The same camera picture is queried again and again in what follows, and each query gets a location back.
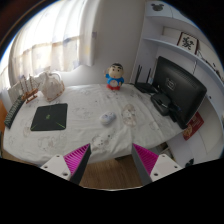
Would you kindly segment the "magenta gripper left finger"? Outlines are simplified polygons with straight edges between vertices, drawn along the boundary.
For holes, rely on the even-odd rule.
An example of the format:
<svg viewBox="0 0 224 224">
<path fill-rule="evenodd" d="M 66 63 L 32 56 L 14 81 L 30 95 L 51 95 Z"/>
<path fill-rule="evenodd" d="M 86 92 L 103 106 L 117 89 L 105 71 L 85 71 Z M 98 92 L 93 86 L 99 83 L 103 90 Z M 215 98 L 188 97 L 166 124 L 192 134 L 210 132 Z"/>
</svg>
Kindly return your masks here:
<svg viewBox="0 0 224 224">
<path fill-rule="evenodd" d="M 78 185 L 82 179 L 89 157 L 91 147 L 86 144 L 67 155 L 56 154 L 41 169 Z"/>
</svg>

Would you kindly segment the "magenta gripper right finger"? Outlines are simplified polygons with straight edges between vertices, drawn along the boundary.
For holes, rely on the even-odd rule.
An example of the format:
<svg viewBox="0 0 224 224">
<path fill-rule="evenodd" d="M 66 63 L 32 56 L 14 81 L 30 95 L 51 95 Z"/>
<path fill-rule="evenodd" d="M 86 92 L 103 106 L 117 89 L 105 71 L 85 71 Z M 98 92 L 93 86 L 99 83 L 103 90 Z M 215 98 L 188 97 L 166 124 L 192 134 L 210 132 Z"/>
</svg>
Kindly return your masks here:
<svg viewBox="0 0 224 224">
<path fill-rule="evenodd" d="M 157 155 L 137 144 L 132 144 L 131 153 L 143 186 L 181 170 L 166 154 Z"/>
</svg>

